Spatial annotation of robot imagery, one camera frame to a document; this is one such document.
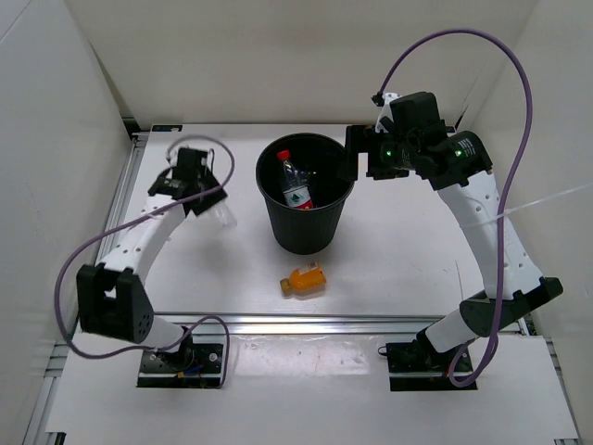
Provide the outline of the red label water bottle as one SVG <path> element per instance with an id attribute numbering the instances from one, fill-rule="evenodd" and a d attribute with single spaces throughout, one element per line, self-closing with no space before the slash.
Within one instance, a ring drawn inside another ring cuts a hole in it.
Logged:
<path id="1" fill-rule="evenodd" d="M 279 182 L 286 205 L 291 209 L 312 210 L 314 205 L 307 175 L 296 167 L 289 150 L 279 151 L 276 157 L 280 162 Z"/>

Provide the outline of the clear bottle white cap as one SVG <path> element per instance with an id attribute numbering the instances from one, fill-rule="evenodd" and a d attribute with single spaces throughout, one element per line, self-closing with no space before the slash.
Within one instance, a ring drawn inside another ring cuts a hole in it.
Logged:
<path id="1" fill-rule="evenodd" d="M 237 226 L 237 220 L 225 200 L 215 204 L 208 215 L 221 230 L 230 231 Z"/>

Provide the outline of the orange juice bottle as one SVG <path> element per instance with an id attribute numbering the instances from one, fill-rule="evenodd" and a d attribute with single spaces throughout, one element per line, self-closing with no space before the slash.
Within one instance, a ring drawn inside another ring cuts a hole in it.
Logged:
<path id="1" fill-rule="evenodd" d="M 327 283 L 321 264 L 312 261 L 307 265 L 295 269 L 288 277 L 280 281 L 280 288 L 284 295 L 307 294 L 316 291 Z"/>

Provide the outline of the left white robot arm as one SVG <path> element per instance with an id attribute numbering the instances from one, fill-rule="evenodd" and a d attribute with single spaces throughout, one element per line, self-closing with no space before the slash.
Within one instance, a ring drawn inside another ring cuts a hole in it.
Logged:
<path id="1" fill-rule="evenodd" d="M 145 280 L 158 253 L 177 227 L 193 214 L 208 215 L 220 228 L 235 226 L 226 192 L 213 173 L 214 151 L 182 147 L 148 190 L 141 215 L 118 244 L 95 266 L 76 276 L 82 331 L 162 350 L 174 371 L 191 366 L 194 348 L 182 340 L 184 329 L 156 316 Z"/>

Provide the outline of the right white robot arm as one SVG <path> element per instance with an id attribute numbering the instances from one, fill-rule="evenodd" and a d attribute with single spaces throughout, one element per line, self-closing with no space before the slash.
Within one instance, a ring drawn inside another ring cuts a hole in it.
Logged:
<path id="1" fill-rule="evenodd" d="M 415 172 L 428 181 L 457 220 L 478 264 L 483 291 L 421 331 L 407 353 L 435 371 L 469 340 L 488 337 L 563 292 L 533 263 L 508 217 L 500 215 L 492 161 L 477 134 L 448 134 L 435 96 L 378 94 L 381 113 L 374 125 L 350 125 L 341 177 L 358 178 L 358 155 L 368 156 L 374 180 L 404 178 Z"/>

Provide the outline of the blue label water bottle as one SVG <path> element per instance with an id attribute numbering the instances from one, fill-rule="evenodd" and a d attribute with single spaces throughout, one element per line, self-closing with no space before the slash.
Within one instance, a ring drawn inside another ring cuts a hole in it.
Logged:
<path id="1" fill-rule="evenodd" d="M 299 171 L 300 179 L 307 185 L 309 190 L 310 200 L 312 202 L 312 207 L 317 207 L 317 198 L 316 198 L 316 188 L 317 188 L 317 179 L 318 174 L 315 170 L 307 170 L 301 169 Z"/>

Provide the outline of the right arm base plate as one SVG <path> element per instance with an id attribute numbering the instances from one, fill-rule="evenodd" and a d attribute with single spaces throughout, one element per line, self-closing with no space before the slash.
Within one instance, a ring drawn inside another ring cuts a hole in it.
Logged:
<path id="1" fill-rule="evenodd" d="M 457 388 L 448 379 L 450 364 L 460 347 L 430 355 L 416 340 L 386 343 L 377 349 L 386 358 L 389 384 L 392 392 L 437 392 L 477 390 L 472 383 L 467 388 Z"/>

